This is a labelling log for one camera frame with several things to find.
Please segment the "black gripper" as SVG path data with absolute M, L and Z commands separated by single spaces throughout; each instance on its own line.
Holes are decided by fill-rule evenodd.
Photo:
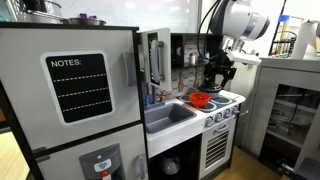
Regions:
M 229 80 L 232 80 L 237 69 L 233 67 L 233 62 L 227 57 L 227 53 L 219 50 L 218 53 L 209 60 L 204 70 L 204 87 L 213 88 L 215 86 L 216 74 L 223 76 L 221 87 L 224 88 Z

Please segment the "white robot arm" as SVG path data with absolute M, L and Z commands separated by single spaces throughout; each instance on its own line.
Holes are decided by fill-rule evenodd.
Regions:
M 255 12 L 244 2 L 220 0 L 212 13 L 209 30 L 213 35 L 228 36 L 234 39 L 231 50 L 219 49 L 209 58 L 205 66 L 204 82 L 201 88 L 218 90 L 231 80 L 236 72 L 234 62 L 259 65 L 261 59 L 256 55 L 241 52 L 245 41 L 254 41 L 262 37 L 270 24 L 267 15 Z

